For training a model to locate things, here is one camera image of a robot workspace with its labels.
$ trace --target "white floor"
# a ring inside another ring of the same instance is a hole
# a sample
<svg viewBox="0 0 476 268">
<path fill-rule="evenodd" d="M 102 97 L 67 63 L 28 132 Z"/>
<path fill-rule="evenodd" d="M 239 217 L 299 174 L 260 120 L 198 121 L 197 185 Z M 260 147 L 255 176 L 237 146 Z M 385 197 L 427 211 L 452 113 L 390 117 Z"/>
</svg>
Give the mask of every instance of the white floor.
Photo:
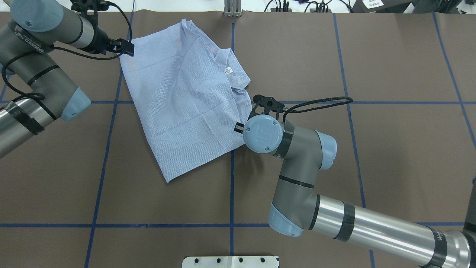
<svg viewBox="0 0 476 268">
<path fill-rule="evenodd" d="M 59 3 L 66 7 L 71 7 L 70 0 L 58 0 Z M 133 0 L 113 0 L 124 11 L 132 11 Z M 476 14 L 476 6 L 467 5 L 461 2 L 458 6 L 459 10 L 463 10 L 470 14 Z M 249 10 L 254 12 L 263 12 L 268 0 L 242 0 L 241 7 L 243 10 Z M 271 3 L 270 8 L 274 8 L 276 5 Z M 292 0 L 289 3 L 289 8 L 293 12 L 303 12 L 307 4 L 299 4 L 298 1 Z M 340 0 L 332 0 L 329 3 L 329 8 L 332 12 L 348 12 L 347 7 Z M 210 10 L 224 10 L 224 0 L 136 0 L 134 10 L 153 10 L 153 11 L 210 11 Z M 0 11 L 9 11 L 8 6 L 0 1 Z"/>
</svg>

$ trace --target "white metal plate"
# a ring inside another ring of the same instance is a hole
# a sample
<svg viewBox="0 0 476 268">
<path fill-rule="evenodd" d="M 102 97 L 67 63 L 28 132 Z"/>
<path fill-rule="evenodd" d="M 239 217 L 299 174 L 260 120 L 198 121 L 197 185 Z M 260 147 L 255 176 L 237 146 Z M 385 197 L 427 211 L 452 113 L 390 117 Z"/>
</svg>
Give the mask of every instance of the white metal plate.
<svg viewBox="0 0 476 268">
<path fill-rule="evenodd" d="M 276 257 L 276 256 L 187 257 L 182 262 L 182 268 L 279 268 L 279 257 Z"/>
</svg>

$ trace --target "grid line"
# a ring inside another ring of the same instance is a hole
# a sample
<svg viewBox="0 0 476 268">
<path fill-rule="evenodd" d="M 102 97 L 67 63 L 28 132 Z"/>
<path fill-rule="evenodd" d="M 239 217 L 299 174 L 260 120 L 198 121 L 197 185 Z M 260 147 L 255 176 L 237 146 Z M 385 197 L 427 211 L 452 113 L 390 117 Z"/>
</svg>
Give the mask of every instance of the grid line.
<svg viewBox="0 0 476 268">
<path fill-rule="evenodd" d="M 448 67 L 449 74 L 451 76 L 451 81 L 453 82 L 453 86 L 455 87 L 456 95 L 458 96 L 459 104 L 461 105 L 461 110 L 463 111 L 463 116 L 466 121 L 466 125 L 468 126 L 469 135 L 471 136 L 471 140 L 473 141 L 473 146 L 476 149 L 476 140 L 473 134 L 473 129 L 471 128 L 471 124 L 469 123 L 468 115 L 466 114 L 465 106 L 463 105 L 463 100 L 461 99 L 461 94 L 458 89 L 458 85 L 456 84 L 456 79 L 453 74 L 453 69 L 448 60 L 448 55 L 446 54 L 445 46 L 443 44 L 443 39 L 441 38 L 440 28 L 438 26 L 438 20 L 436 19 L 436 13 L 433 12 L 433 21 L 435 22 L 436 33 L 438 35 L 438 40 L 440 41 L 441 52 L 443 53 L 443 57 L 445 58 L 446 65 Z"/>
<path fill-rule="evenodd" d="M 235 23 L 231 24 L 231 50 L 235 52 Z M 230 256 L 235 255 L 235 150 L 231 151 L 230 166 Z"/>
<path fill-rule="evenodd" d="M 135 1 L 132 4 L 132 12 L 130 14 L 130 20 L 129 20 L 131 28 L 132 28 L 132 22 L 133 22 L 133 19 L 134 19 L 134 4 L 135 4 Z M 129 39 L 129 36 L 131 34 L 132 34 L 132 32 L 128 31 L 126 39 Z M 92 250 L 92 245 L 93 245 L 93 241 L 94 241 L 94 232 L 96 230 L 96 222 L 98 220 L 99 204 L 100 204 L 100 201 L 101 201 L 102 187 L 103 187 L 103 184 L 104 184 L 104 177 L 106 175 L 106 163 L 107 163 L 108 157 L 109 157 L 109 149 L 110 149 L 110 146 L 111 146 L 112 130 L 113 130 L 113 127 L 114 127 L 114 122 L 116 120 L 116 112 L 117 112 L 117 107 L 118 107 L 118 102 L 119 102 L 119 94 L 120 94 L 120 88 L 121 88 L 121 85 L 122 85 L 122 77 L 123 76 L 124 76 L 124 73 L 122 72 L 122 68 L 121 68 L 120 73 L 119 73 L 118 87 L 117 87 L 117 90 L 116 90 L 116 99 L 114 101 L 114 108 L 112 109 L 111 124 L 110 124 L 110 127 L 109 127 L 109 134 L 108 134 L 108 141 L 106 143 L 106 150 L 105 150 L 105 153 L 104 153 L 104 161 L 102 163 L 101 178 L 99 179 L 98 195 L 96 197 L 96 204 L 95 204 L 95 207 L 94 207 L 94 215 L 93 215 L 93 219 L 92 219 L 91 233 L 89 235 L 88 250 L 86 252 L 86 259 L 84 261 L 84 268 L 89 267 L 89 259 L 91 257 L 91 250 Z"/>
<path fill-rule="evenodd" d="M 341 50 L 341 47 L 340 47 L 339 30 L 338 30 L 338 26 L 337 26 L 337 16 L 336 16 L 335 13 L 333 13 L 332 16 L 334 17 L 334 28 L 335 28 L 335 31 L 336 31 L 337 52 L 339 53 L 339 62 L 340 62 L 340 70 L 341 70 L 341 73 L 342 73 L 342 83 L 344 85 L 344 93 L 345 93 L 346 97 L 349 97 L 349 93 L 347 91 L 346 73 L 344 71 L 344 60 L 342 58 L 342 50 Z M 356 137 L 355 137 L 355 132 L 354 132 L 354 122 L 352 121 L 352 114 L 351 114 L 351 110 L 350 110 L 350 105 L 347 104 L 346 106 L 347 106 L 347 115 L 349 117 L 350 134 L 352 136 L 352 145 L 354 147 L 354 157 L 355 157 L 356 164 L 357 164 L 357 175 L 358 175 L 358 182 L 359 182 L 359 186 L 360 186 L 360 198 L 361 198 L 361 201 L 362 201 L 362 207 L 366 208 L 367 205 L 365 203 L 364 184 L 362 183 L 362 173 L 360 171 L 360 162 L 359 162 L 359 159 L 358 159 L 357 143 L 356 143 Z M 373 261 L 374 252 L 371 249 L 368 252 L 369 252 L 369 258 L 370 258 L 370 265 L 371 265 L 372 268 L 375 268 L 375 262 Z"/>
<path fill-rule="evenodd" d="M 464 222 L 415 222 L 423 226 L 463 226 Z M 95 228 L 270 228 L 268 223 L 97 223 Z M 91 223 L 0 223 L 0 228 L 92 228 Z"/>
<path fill-rule="evenodd" d="M 305 103 L 308 101 L 281 101 L 283 104 L 300 104 Z M 91 104 L 134 104 L 133 101 L 91 101 Z M 320 104 L 331 104 L 331 103 L 338 103 L 338 102 L 322 102 Z M 422 105 L 475 105 L 476 102 L 422 102 L 422 101 L 353 101 L 348 105 L 381 105 L 381 104 L 402 104 L 402 105 L 409 105 L 409 104 L 422 104 Z"/>
</svg>

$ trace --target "light blue end cap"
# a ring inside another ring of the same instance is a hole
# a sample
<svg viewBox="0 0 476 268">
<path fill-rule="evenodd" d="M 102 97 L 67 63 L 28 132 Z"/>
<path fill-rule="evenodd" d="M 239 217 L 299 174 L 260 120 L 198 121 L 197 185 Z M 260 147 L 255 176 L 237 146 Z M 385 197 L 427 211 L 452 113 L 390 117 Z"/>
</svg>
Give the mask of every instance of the light blue end cap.
<svg viewBox="0 0 476 268">
<path fill-rule="evenodd" d="M 298 237 L 304 230 L 286 218 L 286 216 L 274 207 L 273 203 L 271 203 L 271 208 L 269 209 L 268 224 L 278 233 L 290 237 Z"/>
<path fill-rule="evenodd" d="M 320 169 L 330 169 L 337 155 L 337 142 L 327 134 L 314 130 L 319 135 L 322 147 L 322 165 Z"/>
<path fill-rule="evenodd" d="M 81 88 L 78 88 L 71 99 L 69 99 L 68 104 L 61 114 L 61 118 L 64 121 L 71 121 L 76 116 L 80 115 L 84 110 L 86 110 L 91 105 L 91 100 L 84 94 Z"/>
<path fill-rule="evenodd" d="M 266 114 L 251 117 L 243 128 L 243 139 L 253 152 L 266 154 L 276 150 L 283 139 L 278 120 Z"/>
<path fill-rule="evenodd" d="M 7 68 L 7 71 L 6 71 L 5 73 L 6 73 L 7 75 L 14 75 L 14 74 L 15 74 L 15 72 L 12 72 L 12 71 L 8 70 L 8 68 Z"/>
<path fill-rule="evenodd" d="M 11 16 L 23 28 L 33 32 L 50 31 L 63 20 L 63 7 L 56 0 L 15 0 Z"/>
</svg>

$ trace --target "folded cloth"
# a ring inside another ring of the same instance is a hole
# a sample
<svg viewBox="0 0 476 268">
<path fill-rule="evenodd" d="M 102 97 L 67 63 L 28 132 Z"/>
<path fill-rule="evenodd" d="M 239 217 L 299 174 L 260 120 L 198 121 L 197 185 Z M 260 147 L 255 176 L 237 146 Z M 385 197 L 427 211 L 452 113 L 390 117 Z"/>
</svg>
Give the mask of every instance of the folded cloth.
<svg viewBox="0 0 476 268">
<path fill-rule="evenodd" d="M 134 39 L 120 63 L 144 134 L 167 182 L 244 144 L 250 79 L 231 49 L 192 21 Z"/>
</svg>

